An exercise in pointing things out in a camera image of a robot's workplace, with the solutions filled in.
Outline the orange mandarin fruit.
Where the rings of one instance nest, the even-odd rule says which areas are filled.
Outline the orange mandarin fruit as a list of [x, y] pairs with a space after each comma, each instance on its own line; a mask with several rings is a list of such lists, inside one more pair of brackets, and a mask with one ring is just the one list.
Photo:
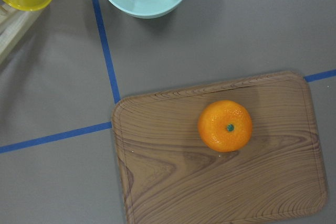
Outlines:
[[200, 114], [197, 129], [210, 149], [223, 153], [244, 147], [251, 139], [253, 123], [245, 107], [230, 100], [216, 101]]

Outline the brown wooden tray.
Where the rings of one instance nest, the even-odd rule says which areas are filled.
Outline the brown wooden tray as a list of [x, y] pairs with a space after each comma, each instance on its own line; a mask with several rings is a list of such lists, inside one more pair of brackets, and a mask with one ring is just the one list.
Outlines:
[[[219, 153], [198, 134], [217, 100], [243, 105], [253, 135]], [[112, 113], [127, 223], [263, 223], [328, 200], [306, 80], [285, 71], [122, 99]]]

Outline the wooden cup rack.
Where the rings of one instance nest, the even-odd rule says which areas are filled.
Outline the wooden cup rack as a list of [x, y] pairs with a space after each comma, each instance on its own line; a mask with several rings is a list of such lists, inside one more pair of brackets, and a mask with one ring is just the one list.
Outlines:
[[23, 11], [15, 9], [1, 0], [1, 62], [5, 61], [8, 54], [45, 8], [36, 11]]

